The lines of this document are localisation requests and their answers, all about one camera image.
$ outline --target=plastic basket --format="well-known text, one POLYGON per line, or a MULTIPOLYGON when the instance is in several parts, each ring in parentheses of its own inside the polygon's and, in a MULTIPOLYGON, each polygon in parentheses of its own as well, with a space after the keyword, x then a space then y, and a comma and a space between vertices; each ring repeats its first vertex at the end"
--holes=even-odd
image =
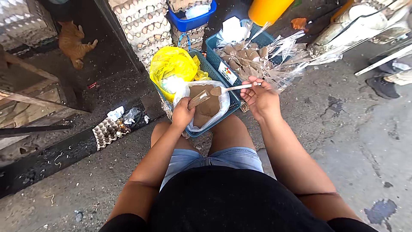
MULTIPOLYGON (((250 21, 249 19, 242 19, 240 21, 241 25, 243 25, 245 22, 250 21)), ((252 29, 250 30, 250 37, 252 37, 254 34, 256 34, 256 32, 260 29, 261 27, 259 27, 256 24, 253 24, 252 29)), ((206 39, 206 47, 207 47, 207 60, 209 61, 209 63, 213 66, 213 68, 215 68, 219 73, 221 73, 224 77, 225 77, 225 82, 229 85, 229 86, 238 86, 238 85, 242 85, 242 81, 239 79, 239 76, 236 74, 236 72, 234 72, 229 65, 222 60, 218 54, 216 54, 216 52, 213 50, 216 48, 216 42, 217 42, 217 38, 216 38, 216 34, 214 34, 213 36, 209 37, 208 39, 206 39), (236 76, 236 80, 232 83, 230 82, 230 76, 228 75, 227 72, 231 72, 232 74, 234 74, 236 76)), ((259 48, 264 47, 270 43, 272 43, 274 40, 274 38, 269 35, 267 32, 262 32, 260 35, 258 35, 256 38, 254 38, 252 40, 252 42, 257 43, 259 45, 259 48)), ((238 95, 240 95, 240 90, 234 90, 236 91, 236 93, 238 95)))
POLYGON ((171 23, 173 23, 173 25, 175 25, 175 27, 179 31, 186 32, 186 31, 198 28, 202 26, 203 24, 206 24, 209 21, 210 15, 213 14, 215 11, 216 11, 216 2, 215 0, 213 0, 211 3, 210 10, 206 14, 203 14, 193 19, 180 19, 175 13, 173 13, 173 11, 170 9, 170 6, 169 6, 169 12, 166 14, 166 18, 171 23))
MULTIPOLYGON (((212 78, 212 80, 217 80, 223 83, 223 85, 225 87, 229 87, 228 83, 226 83, 226 81, 224 80, 224 78, 211 66, 211 64, 206 60, 206 58, 202 55, 201 52, 199 52, 198 50, 190 50, 188 51, 189 55, 191 57, 194 57, 195 55, 197 55, 197 58, 199 58, 200 61, 200 69, 202 71, 208 72, 209 73, 209 77, 212 78)), ((162 92, 160 91, 160 89, 158 88, 157 85, 154 85, 157 89, 157 91, 159 92, 159 94, 161 95, 161 97, 163 99, 165 99, 165 97, 163 96, 162 92)), ((226 118, 227 116, 229 116, 231 113, 235 112, 235 110, 239 109, 240 107, 240 97, 238 97, 236 94, 233 93, 233 91, 228 91, 229 93, 229 97, 230 97, 230 106, 229 109, 227 110, 227 112, 216 122, 214 122, 212 125, 206 127, 203 131, 199 131, 199 132, 191 132, 190 130, 188 130, 186 128, 186 132, 188 133, 188 135, 190 137, 197 137, 199 135, 201 135, 202 133, 206 132, 207 130, 209 130, 210 128, 212 128, 214 125, 218 124, 221 120, 223 120, 224 118, 226 118)))

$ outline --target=yellow container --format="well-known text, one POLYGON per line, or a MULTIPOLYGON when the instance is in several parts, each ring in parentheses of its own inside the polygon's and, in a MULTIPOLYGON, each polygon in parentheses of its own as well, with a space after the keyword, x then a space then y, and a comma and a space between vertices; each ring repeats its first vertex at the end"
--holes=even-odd
POLYGON ((250 6, 249 18, 257 25, 275 21, 286 11, 294 0, 254 0, 250 6))

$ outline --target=spoon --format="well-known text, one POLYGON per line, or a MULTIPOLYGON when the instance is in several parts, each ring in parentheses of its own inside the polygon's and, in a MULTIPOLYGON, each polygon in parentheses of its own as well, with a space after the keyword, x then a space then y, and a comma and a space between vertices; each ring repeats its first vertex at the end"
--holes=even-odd
POLYGON ((239 85, 239 86, 234 86, 234 87, 230 87, 230 88, 225 88, 225 87, 214 87, 211 91, 210 94, 214 95, 214 96, 220 96, 222 94, 224 94, 227 91, 230 90, 239 90, 239 89, 246 89, 246 88, 250 88, 252 87, 252 84, 248 84, 248 85, 239 85))

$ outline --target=sneaker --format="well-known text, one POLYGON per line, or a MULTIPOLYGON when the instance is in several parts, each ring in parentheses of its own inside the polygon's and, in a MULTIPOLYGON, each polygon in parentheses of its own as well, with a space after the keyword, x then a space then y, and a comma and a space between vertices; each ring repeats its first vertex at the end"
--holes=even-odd
POLYGON ((384 80, 383 77, 373 77, 366 80, 366 83, 375 93, 385 99, 395 99, 400 95, 395 90, 395 83, 384 80))

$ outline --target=denim shorts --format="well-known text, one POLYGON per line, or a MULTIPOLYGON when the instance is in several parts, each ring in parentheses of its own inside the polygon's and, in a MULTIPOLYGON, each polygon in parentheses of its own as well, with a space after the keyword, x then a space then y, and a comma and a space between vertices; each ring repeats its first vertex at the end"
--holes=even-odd
POLYGON ((255 150, 248 147, 230 147, 217 151, 208 157, 188 149, 174 149, 169 167, 163 179, 163 186, 177 173, 202 166, 218 165, 263 172, 262 162, 255 150))

